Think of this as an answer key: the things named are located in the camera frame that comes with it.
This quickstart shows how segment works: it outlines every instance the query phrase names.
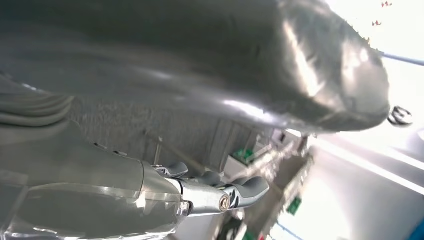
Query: screw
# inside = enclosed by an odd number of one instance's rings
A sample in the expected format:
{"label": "screw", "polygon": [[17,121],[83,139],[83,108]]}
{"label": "screw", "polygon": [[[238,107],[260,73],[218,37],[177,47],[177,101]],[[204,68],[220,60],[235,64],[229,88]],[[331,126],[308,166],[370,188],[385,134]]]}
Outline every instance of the screw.
{"label": "screw", "polygon": [[230,207],[230,197],[228,195],[224,195],[219,200],[219,210],[221,212],[225,212]]}

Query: blue cable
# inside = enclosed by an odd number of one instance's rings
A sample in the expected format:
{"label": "blue cable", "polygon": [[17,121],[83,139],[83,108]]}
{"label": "blue cable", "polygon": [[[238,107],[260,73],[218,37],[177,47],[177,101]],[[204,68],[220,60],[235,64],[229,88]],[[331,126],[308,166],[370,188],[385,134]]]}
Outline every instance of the blue cable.
{"label": "blue cable", "polygon": [[404,57],[404,56],[397,56],[397,55],[393,55],[393,54],[389,54],[389,53],[385,53],[382,51],[377,50],[383,57],[388,58],[388,59],[393,59],[393,60],[397,60],[397,61],[401,61],[401,62],[405,62],[405,63],[409,63],[409,64],[415,64],[418,66],[424,66],[424,60],[419,60],[419,59],[412,59],[412,58],[408,58],[408,57]]}
{"label": "blue cable", "polygon": [[303,240],[302,238],[300,238],[299,236],[297,236],[295,233],[293,233],[292,231],[290,231],[289,229],[287,229],[285,226],[281,225],[280,223],[277,223],[277,225],[282,228],[284,231],[288,232],[288,234],[292,235],[295,239],[297,240]]}

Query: gray cable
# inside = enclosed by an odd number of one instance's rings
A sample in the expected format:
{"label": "gray cable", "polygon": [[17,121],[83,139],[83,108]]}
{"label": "gray cable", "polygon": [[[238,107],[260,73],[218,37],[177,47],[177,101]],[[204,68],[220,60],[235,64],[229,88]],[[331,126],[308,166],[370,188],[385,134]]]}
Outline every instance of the gray cable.
{"label": "gray cable", "polygon": [[42,127],[64,119],[73,96],[39,93],[0,94],[0,124]]}

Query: red object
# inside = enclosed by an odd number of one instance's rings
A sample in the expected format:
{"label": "red object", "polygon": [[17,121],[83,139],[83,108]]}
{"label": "red object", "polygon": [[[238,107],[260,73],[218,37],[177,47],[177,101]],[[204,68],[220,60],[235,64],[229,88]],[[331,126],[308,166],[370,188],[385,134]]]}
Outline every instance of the red object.
{"label": "red object", "polygon": [[382,8],[384,8],[384,6],[388,7],[388,6],[391,6],[391,5],[392,5],[392,3],[389,3],[388,1],[385,1],[385,2],[382,2],[381,3],[381,7]]}
{"label": "red object", "polygon": [[380,26],[382,23],[381,22],[379,22],[378,20],[377,21],[375,21],[375,22],[372,22],[372,26],[374,27],[374,26]]}

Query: white wall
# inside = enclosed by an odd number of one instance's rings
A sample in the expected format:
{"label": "white wall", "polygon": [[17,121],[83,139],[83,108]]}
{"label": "white wall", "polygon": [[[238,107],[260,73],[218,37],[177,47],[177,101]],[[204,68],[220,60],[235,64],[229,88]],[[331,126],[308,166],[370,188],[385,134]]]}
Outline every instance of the white wall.
{"label": "white wall", "polygon": [[424,218],[422,195],[325,151],[315,159],[303,203],[286,221],[304,240],[403,240]]}

